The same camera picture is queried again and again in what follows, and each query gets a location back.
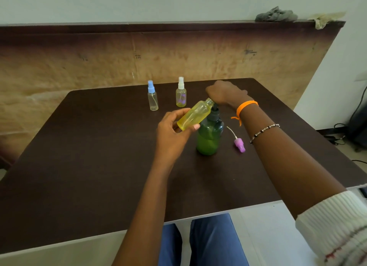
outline bracelet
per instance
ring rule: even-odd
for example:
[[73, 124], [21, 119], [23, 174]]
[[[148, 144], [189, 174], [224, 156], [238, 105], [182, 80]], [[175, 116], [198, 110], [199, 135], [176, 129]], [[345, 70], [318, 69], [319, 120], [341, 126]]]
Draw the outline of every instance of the bracelet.
[[263, 133], [265, 130], [270, 129], [270, 128], [272, 128], [272, 127], [280, 127], [280, 125], [279, 125], [279, 124], [273, 124], [273, 125], [270, 125], [270, 126], [265, 127], [265, 128], [264, 128], [264, 129], [262, 129], [259, 133], [254, 134], [254, 136], [253, 136], [253, 137], [252, 137], [252, 139], [250, 140], [250, 143], [252, 144], [252, 142], [254, 141], [254, 139], [255, 139], [255, 138], [257, 138], [257, 136], [258, 136], [259, 134]]
[[243, 110], [243, 108], [244, 108], [245, 106], [249, 105], [249, 104], [256, 104], [256, 105], [259, 105], [256, 101], [253, 101], [253, 100], [251, 100], [251, 101], [246, 101], [246, 102], [242, 103], [242, 104], [237, 108], [237, 113], [236, 113], [237, 117], [235, 117], [235, 116], [232, 116], [232, 117], [231, 117], [231, 119], [237, 119], [237, 120], [239, 120], [239, 121], [240, 121], [240, 126], [242, 125], [241, 118], [240, 118], [240, 113], [241, 113], [241, 111]]

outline orange ribbon bracelet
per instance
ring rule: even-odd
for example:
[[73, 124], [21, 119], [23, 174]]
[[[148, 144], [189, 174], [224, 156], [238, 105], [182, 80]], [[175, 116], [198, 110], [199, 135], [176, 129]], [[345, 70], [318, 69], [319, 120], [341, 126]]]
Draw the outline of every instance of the orange ribbon bracelet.
[[241, 111], [243, 110], [243, 108], [245, 107], [245, 106], [247, 106], [247, 105], [249, 105], [249, 104], [256, 104], [256, 105], [259, 105], [256, 101], [253, 101], [253, 100], [251, 100], [251, 101], [246, 101], [246, 102], [244, 102], [244, 103], [242, 103], [238, 108], [237, 108], [237, 117], [235, 117], [235, 116], [233, 116], [233, 117], [231, 117], [231, 119], [237, 119], [237, 120], [239, 120], [240, 121], [240, 126], [242, 125], [242, 122], [241, 122], [241, 119], [240, 119], [240, 113], [241, 113]]

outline leg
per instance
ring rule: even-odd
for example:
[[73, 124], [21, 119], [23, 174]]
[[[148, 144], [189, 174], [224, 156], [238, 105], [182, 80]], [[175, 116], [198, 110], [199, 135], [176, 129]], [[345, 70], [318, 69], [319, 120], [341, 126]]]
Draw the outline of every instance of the leg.
[[173, 223], [164, 225], [158, 266], [180, 266], [182, 239], [180, 231]]
[[248, 266], [228, 213], [193, 220], [190, 245], [190, 266]]

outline sweater sleeve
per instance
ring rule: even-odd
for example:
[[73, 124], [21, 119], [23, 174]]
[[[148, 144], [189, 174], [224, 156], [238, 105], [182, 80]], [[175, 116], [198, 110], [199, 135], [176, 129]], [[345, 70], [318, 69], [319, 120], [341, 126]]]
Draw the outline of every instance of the sweater sleeve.
[[367, 206], [351, 191], [300, 214], [296, 228], [327, 265], [367, 264]]

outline white wall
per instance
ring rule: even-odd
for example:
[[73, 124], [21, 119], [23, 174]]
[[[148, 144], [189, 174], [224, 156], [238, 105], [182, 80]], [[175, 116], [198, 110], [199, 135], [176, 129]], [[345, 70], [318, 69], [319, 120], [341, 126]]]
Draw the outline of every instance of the white wall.
[[277, 5], [300, 18], [347, 11], [341, 30], [295, 111], [316, 129], [346, 122], [367, 81], [366, 0], [0, 0], [0, 24], [254, 19]]

